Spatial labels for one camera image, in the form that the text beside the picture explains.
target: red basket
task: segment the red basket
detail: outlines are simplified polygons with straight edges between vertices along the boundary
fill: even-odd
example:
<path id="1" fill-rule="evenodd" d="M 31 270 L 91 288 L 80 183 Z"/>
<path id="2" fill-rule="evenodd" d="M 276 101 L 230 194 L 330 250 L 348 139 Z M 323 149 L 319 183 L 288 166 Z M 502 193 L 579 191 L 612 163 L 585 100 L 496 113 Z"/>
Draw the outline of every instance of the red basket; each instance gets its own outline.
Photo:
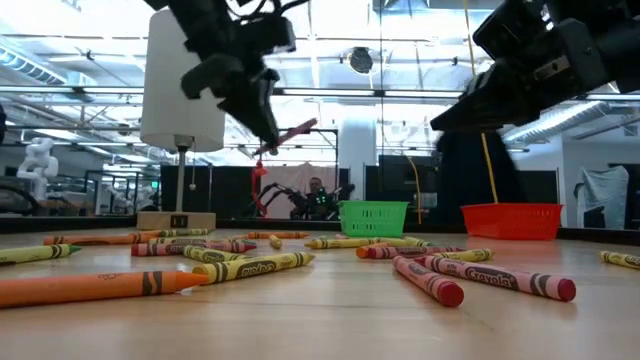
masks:
<path id="1" fill-rule="evenodd" d="M 462 206 L 467 232 L 506 240 L 554 240 L 562 205 L 482 204 Z"/>

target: green plastic basket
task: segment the green plastic basket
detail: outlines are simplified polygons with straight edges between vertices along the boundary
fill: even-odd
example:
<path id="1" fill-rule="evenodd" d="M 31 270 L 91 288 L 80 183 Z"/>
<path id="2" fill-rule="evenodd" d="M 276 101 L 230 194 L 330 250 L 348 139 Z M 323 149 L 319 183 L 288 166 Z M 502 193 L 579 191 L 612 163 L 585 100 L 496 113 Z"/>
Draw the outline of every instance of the green plastic basket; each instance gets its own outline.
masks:
<path id="1" fill-rule="evenodd" d="M 398 201 L 341 201 L 342 232 L 351 237 L 400 237 L 407 205 Z"/>

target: black panel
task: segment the black panel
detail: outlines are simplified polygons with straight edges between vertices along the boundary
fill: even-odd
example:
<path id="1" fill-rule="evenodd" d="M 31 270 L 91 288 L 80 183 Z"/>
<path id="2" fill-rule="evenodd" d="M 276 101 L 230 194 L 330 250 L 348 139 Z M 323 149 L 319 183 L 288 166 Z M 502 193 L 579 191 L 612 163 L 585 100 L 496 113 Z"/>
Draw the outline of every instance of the black panel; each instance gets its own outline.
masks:
<path id="1" fill-rule="evenodd" d="M 518 171 L 518 173 L 528 202 L 558 204 L 558 178 L 555 171 Z"/>

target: orange crayon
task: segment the orange crayon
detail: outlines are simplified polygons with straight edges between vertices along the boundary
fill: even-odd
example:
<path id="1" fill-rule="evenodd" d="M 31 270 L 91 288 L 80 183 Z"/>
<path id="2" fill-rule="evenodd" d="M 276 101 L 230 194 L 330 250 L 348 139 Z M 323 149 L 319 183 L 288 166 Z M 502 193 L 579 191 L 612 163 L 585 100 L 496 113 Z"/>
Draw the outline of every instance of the orange crayon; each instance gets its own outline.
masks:
<path id="1" fill-rule="evenodd" d="M 377 243 L 377 244 L 371 244 L 371 245 L 367 245 L 367 246 L 360 246 L 359 248 L 356 249 L 356 255 L 360 259 L 366 259 L 367 258 L 367 254 L 369 253 L 369 248 L 390 247 L 390 246 L 391 245 L 389 245 L 387 243 Z"/>
<path id="2" fill-rule="evenodd" d="M 148 235 L 144 233 L 131 233 L 128 235 L 65 235 L 47 236 L 44 245 L 130 245 L 149 242 Z"/>
<path id="3" fill-rule="evenodd" d="M 275 236 L 278 239 L 303 239 L 309 236 L 309 233 L 305 232 L 250 232 L 249 239 L 268 239 L 270 236 Z"/>
<path id="4" fill-rule="evenodd" d="M 206 275 L 153 271 L 0 280 L 0 308 L 172 294 L 208 279 Z"/>

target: wooden table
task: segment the wooden table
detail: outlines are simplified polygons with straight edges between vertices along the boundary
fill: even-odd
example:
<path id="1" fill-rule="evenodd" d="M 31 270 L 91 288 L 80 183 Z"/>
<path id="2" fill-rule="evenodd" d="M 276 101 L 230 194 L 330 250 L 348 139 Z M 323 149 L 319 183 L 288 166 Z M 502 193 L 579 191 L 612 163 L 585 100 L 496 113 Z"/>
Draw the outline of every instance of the wooden table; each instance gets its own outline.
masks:
<path id="1" fill-rule="evenodd" d="M 109 230 L 103 233 L 127 232 Z M 241 231 L 218 231 L 229 235 Z M 601 264 L 597 251 L 640 249 L 579 241 L 509 242 L 413 234 L 437 244 L 489 247 L 491 264 L 564 274 L 562 303 L 461 279 L 465 300 L 443 308 L 353 250 L 313 250 L 311 266 L 182 294 L 0 310 L 0 359 L 633 359 L 640 352 L 640 271 Z M 0 236 L 0 247 L 42 234 Z M 286 240 L 284 250 L 303 250 Z M 260 241 L 256 253 L 273 251 Z M 87 247 L 71 257 L 0 268 L 0 278 L 96 272 L 190 271 L 182 257 Z"/>

